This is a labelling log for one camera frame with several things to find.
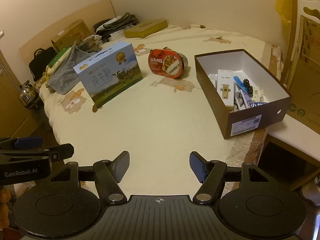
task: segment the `bed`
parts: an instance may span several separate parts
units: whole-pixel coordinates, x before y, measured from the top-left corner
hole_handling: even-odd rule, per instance
[[[196,79],[194,55],[245,49],[280,78],[281,51],[252,37],[203,27],[169,26],[144,39],[121,38],[133,44],[143,80],[96,113],[81,82],[66,95],[50,94],[42,85],[40,96],[57,142],[71,143],[75,148],[68,161],[88,166],[103,159],[113,160],[122,151],[128,151],[130,167],[120,182],[127,196],[188,194],[193,197],[199,182],[189,166],[192,151],[229,166],[240,166],[242,162],[257,164],[267,128],[224,140]],[[188,58],[182,80],[163,78],[150,71],[148,52],[164,47]],[[177,85],[184,86],[184,90],[175,89]],[[77,104],[73,101],[75,94],[80,99]],[[87,185],[96,193],[94,184]],[[237,185],[228,183],[225,192],[233,187]]]

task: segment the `wooden headboard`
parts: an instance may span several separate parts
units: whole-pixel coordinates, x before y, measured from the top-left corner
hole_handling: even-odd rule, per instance
[[[39,32],[20,47],[20,54],[23,60],[29,65],[30,61],[34,58],[33,53],[37,49],[47,49],[51,47],[51,39],[75,20],[84,20],[89,30],[93,33],[93,25],[104,19],[114,18],[115,16],[116,14],[113,10],[111,0],[98,1],[75,11]]]

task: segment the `door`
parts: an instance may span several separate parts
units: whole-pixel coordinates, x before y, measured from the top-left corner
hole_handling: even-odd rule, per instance
[[[0,51],[0,137],[27,137],[38,127],[36,115],[19,101],[19,82]]]

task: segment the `black circular disc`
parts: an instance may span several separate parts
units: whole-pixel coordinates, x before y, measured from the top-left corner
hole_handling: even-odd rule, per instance
[[[295,233],[306,216],[292,192],[269,183],[241,186],[221,198],[218,213],[234,231],[247,237],[277,238]]]
[[[36,238],[75,235],[93,224],[99,214],[100,201],[95,194],[79,186],[66,187],[57,182],[54,187],[30,189],[13,206],[19,229]]]

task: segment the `beige wall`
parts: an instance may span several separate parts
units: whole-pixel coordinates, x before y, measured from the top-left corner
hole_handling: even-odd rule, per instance
[[[0,0],[0,50],[20,82],[32,79],[19,47],[38,32],[98,0]],[[285,47],[276,0],[112,0],[116,13],[131,12],[140,20],[165,18],[170,24],[203,24],[240,32]]]

